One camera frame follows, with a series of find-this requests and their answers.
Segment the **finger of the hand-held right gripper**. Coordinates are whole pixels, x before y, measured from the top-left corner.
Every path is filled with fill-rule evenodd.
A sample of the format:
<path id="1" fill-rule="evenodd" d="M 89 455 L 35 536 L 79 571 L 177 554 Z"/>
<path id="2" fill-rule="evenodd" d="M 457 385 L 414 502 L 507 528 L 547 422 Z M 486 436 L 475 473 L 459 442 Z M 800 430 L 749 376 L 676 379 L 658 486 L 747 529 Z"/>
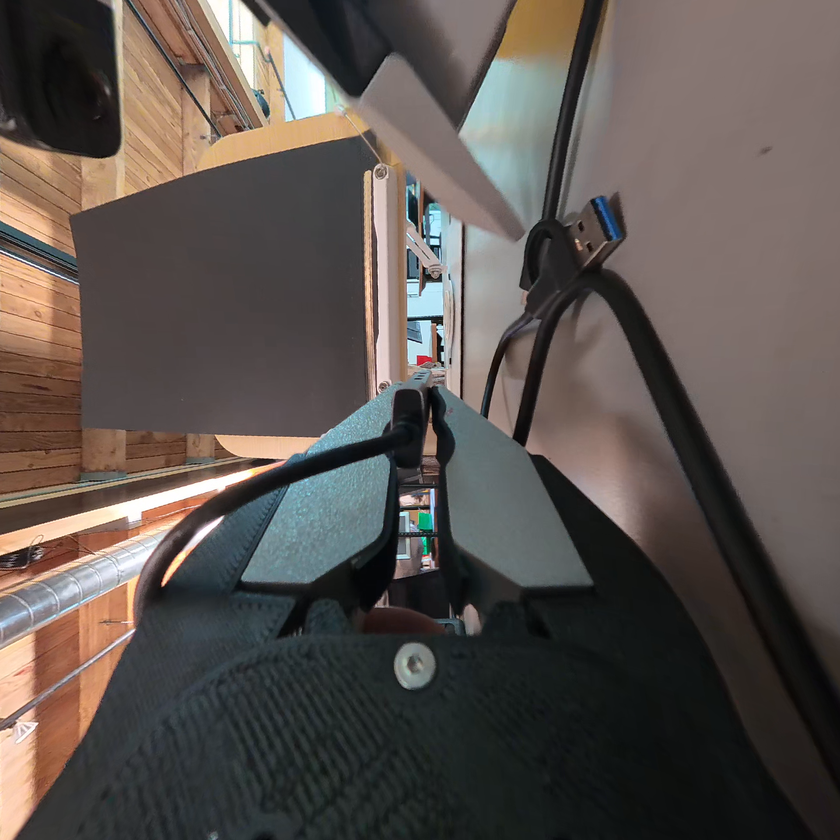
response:
<path id="1" fill-rule="evenodd" d="M 371 1 L 393 51 L 415 70 L 461 129 L 487 75 L 515 1 Z"/>
<path id="2" fill-rule="evenodd" d="M 451 216 L 510 241 L 525 235 L 519 215 L 404 58 L 384 58 L 356 111 Z"/>

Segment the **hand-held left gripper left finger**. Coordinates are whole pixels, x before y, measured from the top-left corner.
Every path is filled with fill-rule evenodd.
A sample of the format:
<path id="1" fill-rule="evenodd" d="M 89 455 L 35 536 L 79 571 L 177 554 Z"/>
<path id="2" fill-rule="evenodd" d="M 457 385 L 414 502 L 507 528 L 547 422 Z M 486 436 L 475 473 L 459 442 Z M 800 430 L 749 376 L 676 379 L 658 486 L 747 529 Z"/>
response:
<path id="1" fill-rule="evenodd" d="M 240 579 L 253 592 L 368 611 L 392 580 L 397 469 L 378 455 L 288 487 Z"/>

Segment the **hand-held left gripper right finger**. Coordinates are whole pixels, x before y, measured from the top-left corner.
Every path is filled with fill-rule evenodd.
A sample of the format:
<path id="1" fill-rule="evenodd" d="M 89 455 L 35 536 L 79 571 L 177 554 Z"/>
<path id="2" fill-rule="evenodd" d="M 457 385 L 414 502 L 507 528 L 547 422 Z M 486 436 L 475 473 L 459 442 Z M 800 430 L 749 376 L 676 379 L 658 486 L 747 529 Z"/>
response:
<path id="1" fill-rule="evenodd" d="M 437 440 L 438 561 L 456 613 L 589 592 L 593 579 L 527 450 L 444 387 Z"/>

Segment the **wood-rimmed black monitor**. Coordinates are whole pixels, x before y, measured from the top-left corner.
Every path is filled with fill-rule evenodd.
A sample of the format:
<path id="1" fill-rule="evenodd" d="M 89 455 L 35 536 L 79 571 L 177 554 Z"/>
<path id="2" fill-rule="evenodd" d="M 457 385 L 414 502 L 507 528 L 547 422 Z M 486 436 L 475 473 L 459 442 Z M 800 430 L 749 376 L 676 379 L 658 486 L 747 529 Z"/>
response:
<path id="1" fill-rule="evenodd" d="M 70 219 L 85 430 L 315 439 L 402 376 L 368 131 Z"/>

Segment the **silver air duct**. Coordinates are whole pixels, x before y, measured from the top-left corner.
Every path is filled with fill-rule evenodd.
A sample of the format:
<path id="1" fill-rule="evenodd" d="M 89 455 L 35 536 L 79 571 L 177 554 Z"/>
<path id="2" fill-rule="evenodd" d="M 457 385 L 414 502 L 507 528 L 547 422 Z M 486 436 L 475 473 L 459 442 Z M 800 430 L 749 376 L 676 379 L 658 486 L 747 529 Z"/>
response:
<path id="1" fill-rule="evenodd" d="M 139 576 L 168 528 L 126 539 L 110 548 L 37 575 L 1 594 L 1 648 L 36 633 L 58 618 Z"/>

